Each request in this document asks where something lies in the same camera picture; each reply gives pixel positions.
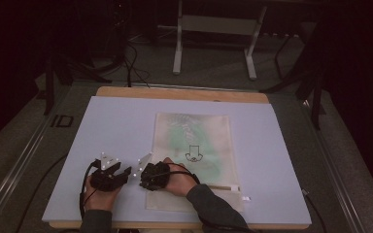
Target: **black cable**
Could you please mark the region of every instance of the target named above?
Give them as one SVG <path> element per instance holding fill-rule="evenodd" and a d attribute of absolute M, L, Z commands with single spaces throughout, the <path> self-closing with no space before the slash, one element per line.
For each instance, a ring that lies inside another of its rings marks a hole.
<path fill-rule="evenodd" d="M 132 62 L 129 62 L 130 63 L 130 66 L 128 67 L 128 64 L 126 63 L 126 60 L 125 60 L 125 64 L 126 64 L 126 69 L 128 70 L 128 75 L 126 77 L 126 81 L 127 81 L 127 85 L 128 87 L 132 87 L 132 83 L 131 83 L 131 72 L 132 72 L 132 69 L 133 69 L 133 66 L 134 66 L 134 63 L 136 61 L 136 58 L 138 57 L 138 51 L 133 47 L 131 46 L 129 43 L 127 44 L 130 48 L 132 48 L 135 52 L 135 55 L 134 55 L 134 58 L 132 60 Z"/>
<path fill-rule="evenodd" d="M 96 163 L 97 163 L 97 160 L 91 162 L 89 164 L 89 166 L 87 167 L 86 169 L 86 172 L 85 172 L 85 176 L 84 176 L 84 180 L 83 180 L 83 185 L 82 185 L 82 188 L 81 188 L 81 193 L 80 193 L 80 203 L 79 203 L 79 206 L 80 206 L 80 213 L 81 213 L 81 218 L 84 218 L 84 215 L 85 215 L 85 208 L 84 208 L 84 198 L 85 198 L 85 185 L 86 185 L 86 180 L 87 180 L 87 177 L 89 175 L 89 171 L 92 167 L 96 167 Z"/>
<path fill-rule="evenodd" d="M 155 177 L 162 177 L 162 176 L 172 175 L 172 174 L 185 174 L 185 175 L 192 176 L 192 174 L 190 172 L 174 171 L 174 172 L 160 173 L 160 174 L 156 174 L 156 175 L 147 176 L 146 179 L 155 178 Z"/>
<path fill-rule="evenodd" d="M 128 58 L 125 58 L 125 65 L 127 65 L 126 62 L 130 63 L 129 60 L 128 60 Z M 133 69 L 134 73 L 136 74 L 136 76 L 139 78 L 139 81 L 131 81 L 131 82 L 132 83 L 142 82 L 142 83 L 146 84 L 148 88 L 151 88 L 150 85 L 146 82 L 146 79 L 149 78 L 151 74 L 148 71 L 141 70 L 141 69 L 138 69 L 136 67 L 132 67 L 132 69 Z M 138 71 L 147 73 L 147 77 L 146 78 L 142 78 L 141 75 L 138 74 Z"/>
<path fill-rule="evenodd" d="M 26 214 L 28 213 L 29 207 L 32 204 L 33 199 L 35 198 L 36 193 L 38 192 L 39 187 L 41 186 L 42 182 L 44 181 L 45 177 L 48 175 L 48 173 L 53 169 L 54 166 L 56 166 L 60 161 L 62 161 L 64 158 L 66 158 L 68 154 L 63 155 L 58 160 L 56 160 L 52 166 L 47 170 L 47 172 L 44 174 L 44 176 L 39 180 L 38 185 L 35 187 L 35 190 L 32 193 L 31 198 L 29 199 L 28 204 L 26 205 L 25 210 L 23 211 L 22 217 L 20 219 L 19 224 L 17 225 L 17 231 L 19 232 L 21 226 L 23 225 L 23 221 L 25 220 Z"/>
<path fill-rule="evenodd" d="M 83 205 L 86 205 L 87 200 L 89 200 L 89 198 L 90 198 L 93 194 L 95 194 L 95 192 L 96 192 L 97 190 L 98 190 L 98 188 L 95 188 L 95 190 L 93 190 L 93 191 L 89 194 L 89 196 L 86 197 L 86 199 L 84 200 Z"/>
<path fill-rule="evenodd" d="M 184 167 L 183 165 L 180 165 L 180 164 L 178 164 L 178 163 L 167 163 L 168 165 L 177 165 L 177 166 L 179 166 L 179 167 L 181 167 L 181 168 L 184 168 L 187 172 L 189 172 L 189 173 L 191 173 L 186 167 Z"/>
<path fill-rule="evenodd" d="M 325 222 L 323 221 L 322 216 L 320 215 L 320 212 L 318 211 L 318 209 L 314 205 L 314 203 L 311 201 L 311 198 L 308 196 L 308 193 L 305 193 L 304 196 L 307 199 L 307 201 L 310 203 L 310 205 L 314 209 L 314 211 L 317 213 L 317 216 L 320 219 L 320 223 L 321 223 L 321 226 L 322 226 L 323 233 L 326 233 L 327 231 L 326 231 Z"/>

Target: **dark background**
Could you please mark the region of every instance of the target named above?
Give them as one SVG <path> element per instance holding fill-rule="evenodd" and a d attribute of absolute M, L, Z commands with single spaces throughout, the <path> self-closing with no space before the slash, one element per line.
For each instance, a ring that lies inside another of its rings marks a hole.
<path fill-rule="evenodd" d="M 176 2 L 133 0 L 131 23 L 153 37 L 156 24 L 176 24 Z M 215 9 L 191 2 L 187 11 Z M 111 6 L 111 1 L 0 1 L 0 130 L 37 94 L 34 80 L 43 73 L 51 51 L 88 62 L 91 35 L 85 33 L 83 22 L 108 21 L 111 9 L 105 6 Z M 299 16 L 294 14 L 298 11 L 304 12 L 290 5 L 268 9 L 262 30 L 286 33 L 291 27 L 285 19 Z M 246 17 L 229 10 L 211 14 Z M 309 46 L 330 54 L 324 88 L 373 176 L 373 1 L 333 8 L 321 23 L 322 30 Z M 318 54 L 313 58 L 320 59 Z M 300 63 L 308 65 L 305 60 Z"/>

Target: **white table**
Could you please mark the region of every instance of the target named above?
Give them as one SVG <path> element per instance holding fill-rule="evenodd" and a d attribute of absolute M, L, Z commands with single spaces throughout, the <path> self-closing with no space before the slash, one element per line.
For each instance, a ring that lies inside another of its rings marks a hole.
<path fill-rule="evenodd" d="M 56 183 L 43 221 L 55 228 L 78 228 L 79 193 L 89 163 L 101 152 L 133 168 L 153 145 L 159 112 L 228 115 L 238 177 L 251 228 L 304 229 L 310 215 L 295 176 L 274 110 L 259 93 L 101 87 L 92 97 Z M 146 190 L 131 177 L 116 202 L 116 228 L 196 229 L 195 213 L 146 210 Z"/>

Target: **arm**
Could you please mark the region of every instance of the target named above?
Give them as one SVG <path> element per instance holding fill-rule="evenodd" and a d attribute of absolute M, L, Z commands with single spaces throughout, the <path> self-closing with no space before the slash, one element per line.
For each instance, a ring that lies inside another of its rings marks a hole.
<path fill-rule="evenodd" d="M 248 227 L 244 218 L 226 201 L 215 195 L 206 184 L 196 185 L 186 195 L 186 199 L 192 204 L 201 218 L 212 224 L 242 228 Z M 224 232 L 206 224 L 203 225 L 202 229 L 204 232 Z"/>
<path fill-rule="evenodd" d="M 165 163 L 173 163 L 171 159 L 165 158 Z M 183 167 L 169 165 L 172 171 L 185 171 Z M 185 196 L 192 204 L 198 215 L 206 221 L 216 225 L 228 225 L 247 228 L 247 223 L 242 216 L 235 211 L 227 202 L 219 198 L 206 184 L 197 184 L 195 180 L 188 175 L 171 175 L 165 189 L 174 195 Z M 233 232 L 219 230 L 204 224 L 202 227 L 206 233 Z"/>
<path fill-rule="evenodd" d="M 112 192 L 96 190 L 90 185 L 91 176 L 86 180 L 85 216 L 81 225 L 83 233 L 110 233 L 112 228 L 112 208 L 120 187 Z"/>

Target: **finger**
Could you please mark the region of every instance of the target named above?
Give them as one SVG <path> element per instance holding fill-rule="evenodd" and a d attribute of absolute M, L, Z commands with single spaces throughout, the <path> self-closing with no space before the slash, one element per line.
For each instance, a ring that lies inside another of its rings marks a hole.
<path fill-rule="evenodd" d="M 121 186 L 121 187 L 117 187 L 117 188 L 115 188 L 115 189 L 112 191 L 112 193 L 114 193 L 114 195 L 117 196 L 121 189 L 122 189 L 122 186 Z"/>
<path fill-rule="evenodd" d="M 86 178 L 86 183 L 85 183 L 85 186 L 88 187 L 90 186 L 90 180 L 92 179 L 92 175 L 89 175 L 87 178 Z"/>
<path fill-rule="evenodd" d="M 174 161 L 172 161 L 172 159 L 170 159 L 169 157 L 166 157 L 164 160 L 163 160 L 164 163 L 174 163 Z"/>

